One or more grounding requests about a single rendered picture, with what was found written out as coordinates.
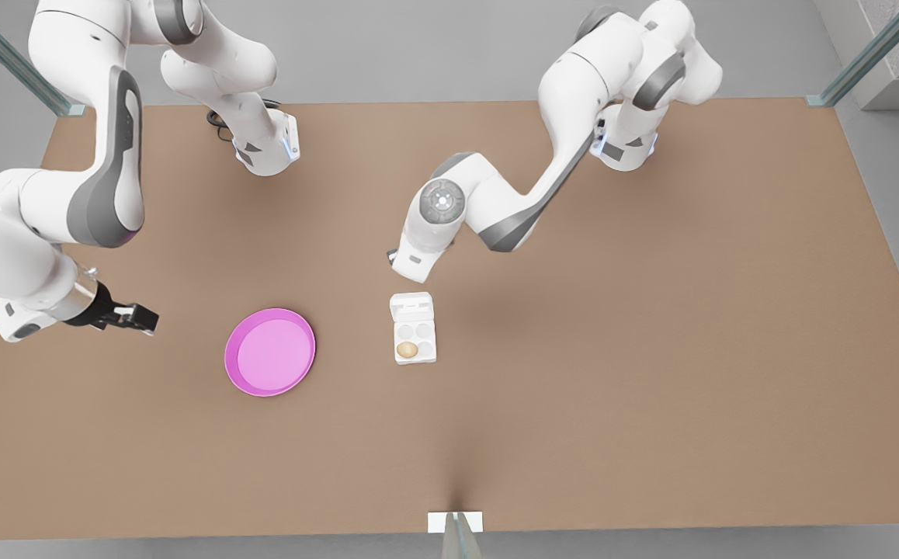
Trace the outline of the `white egg box lid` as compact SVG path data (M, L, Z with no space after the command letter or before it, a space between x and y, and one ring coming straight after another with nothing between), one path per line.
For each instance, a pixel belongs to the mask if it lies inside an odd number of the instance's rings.
M390 297L393 322L434 321L434 300L428 291L396 293Z

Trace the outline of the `white egg box base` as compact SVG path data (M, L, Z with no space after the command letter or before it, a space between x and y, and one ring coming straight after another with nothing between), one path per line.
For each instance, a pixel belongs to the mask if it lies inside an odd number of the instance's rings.
M396 321L394 344L397 365L435 363L438 360L434 321Z

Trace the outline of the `pink round plate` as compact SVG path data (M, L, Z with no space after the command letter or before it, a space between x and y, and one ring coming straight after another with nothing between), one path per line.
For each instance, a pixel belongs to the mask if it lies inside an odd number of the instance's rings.
M224 350L224 368L241 392L268 398L296 387L316 355L314 329L303 315L266 308L240 321Z

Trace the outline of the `silver frame post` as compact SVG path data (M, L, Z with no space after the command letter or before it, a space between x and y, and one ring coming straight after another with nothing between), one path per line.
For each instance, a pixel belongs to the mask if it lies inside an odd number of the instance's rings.
M807 96L807 104L813 107L834 107L840 100L851 98L852 91L861 78L869 73L899 43L899 13L895 15L876 36L850 61L843 66L821 92Z
M440 559L485 559L477 543L484 532L483 512L428 512L429 533L443 535Z
M25 86L47 106L55 116L77 117L84 116L86 106L74 105L62 95L55 86L49 84L41 73L30 63L17 49L0 34L0 64L6 68L14 78Z

